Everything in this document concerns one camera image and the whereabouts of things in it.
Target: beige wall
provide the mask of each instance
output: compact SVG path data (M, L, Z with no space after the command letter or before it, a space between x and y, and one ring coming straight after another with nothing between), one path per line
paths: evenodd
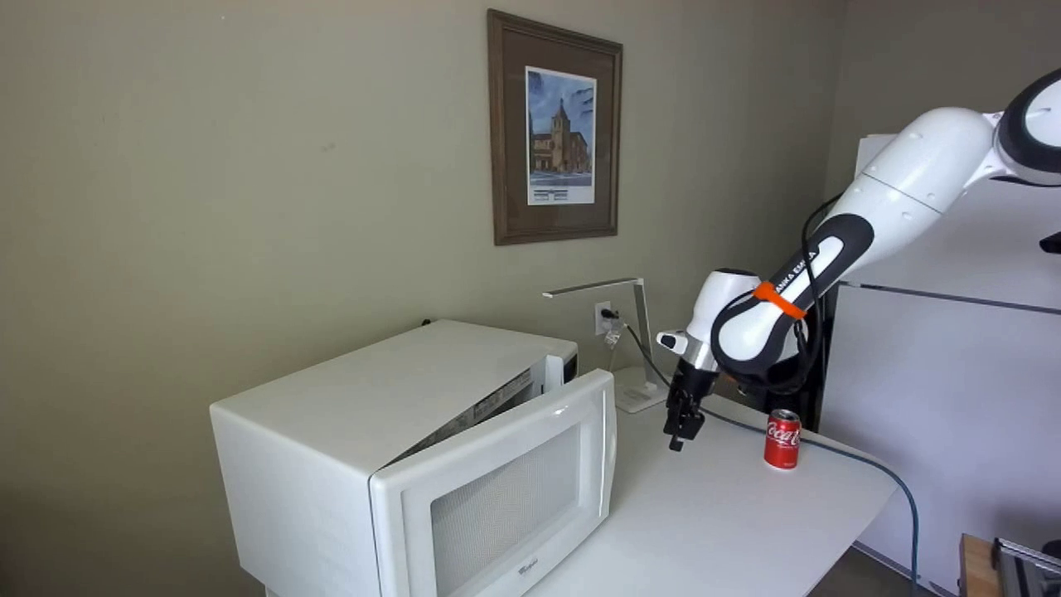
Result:
M1003 108L1061 65L1056 0L847 0L827 188L847 183L857 136L931 106Z
M486 0L0 3L0 594L258 594L207 403L423 316L617 365L539 290L635 273L684 324L790 252L837 0L494 6L627 48L619 235L491 247Z

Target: microwave door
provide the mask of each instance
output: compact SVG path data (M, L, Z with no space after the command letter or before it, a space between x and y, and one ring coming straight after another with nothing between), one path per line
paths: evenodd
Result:
M371 478L380 594L524 594L610 510L612 377L585 372Z

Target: floor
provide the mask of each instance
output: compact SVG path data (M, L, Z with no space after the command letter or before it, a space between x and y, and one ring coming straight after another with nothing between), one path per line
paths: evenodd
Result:
M911 597L911 586L892 568L864 556L861 552L847 552L810 597Z

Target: microwave window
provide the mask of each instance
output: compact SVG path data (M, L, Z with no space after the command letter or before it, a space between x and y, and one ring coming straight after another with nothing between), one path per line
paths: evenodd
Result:
M431 503L436 594L462 594L496 564L520 564L579 514L579 428Z

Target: painting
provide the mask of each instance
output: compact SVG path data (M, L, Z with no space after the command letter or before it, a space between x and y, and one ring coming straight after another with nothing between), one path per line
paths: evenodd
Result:
M494 247L617 235L623 48L486 13Z

